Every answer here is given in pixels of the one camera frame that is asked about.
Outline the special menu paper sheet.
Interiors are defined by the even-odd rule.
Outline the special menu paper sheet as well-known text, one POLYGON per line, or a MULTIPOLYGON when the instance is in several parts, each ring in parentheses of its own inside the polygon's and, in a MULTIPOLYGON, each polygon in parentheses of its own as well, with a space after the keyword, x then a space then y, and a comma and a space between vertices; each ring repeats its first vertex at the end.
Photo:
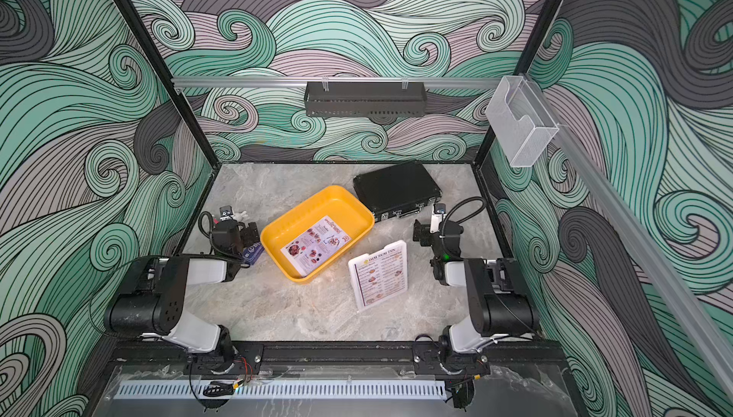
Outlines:
POLYGON ((351 236, 324 216, 281 249, 296 274, 307 277, 351 242, 351 236))

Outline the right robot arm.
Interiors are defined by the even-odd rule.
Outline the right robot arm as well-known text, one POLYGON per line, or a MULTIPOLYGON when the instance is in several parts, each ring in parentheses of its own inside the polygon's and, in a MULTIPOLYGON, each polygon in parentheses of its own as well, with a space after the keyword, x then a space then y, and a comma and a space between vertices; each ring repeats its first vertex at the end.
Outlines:
POLYGON ((439 354, 477 354, 508 340, 531 340, 538 334, 539 315, 523 278, 513 275, 515 261, 498 258, 460 259, 464 228, 444 220, 413 225, 412 239, 433 251, 433 278, 444 287, 466 290, 469 315, 449 325, 437 341, 439 354))

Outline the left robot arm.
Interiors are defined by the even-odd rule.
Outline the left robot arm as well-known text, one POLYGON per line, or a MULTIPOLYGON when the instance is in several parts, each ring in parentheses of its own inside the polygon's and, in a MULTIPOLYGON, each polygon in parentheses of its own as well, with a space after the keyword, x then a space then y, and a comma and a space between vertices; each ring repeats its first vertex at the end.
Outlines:
POLYGON ((198 285, 230 283, 262 254, 255 222, 205 211, 198 220, 209 254, 144 256, 135 259, 103 316, 107 334, 123 338, 162 339, 191 355, 215 354, 225 361, 237 355, 227 328, 204 321, 184 308, 187 290, 198 285))

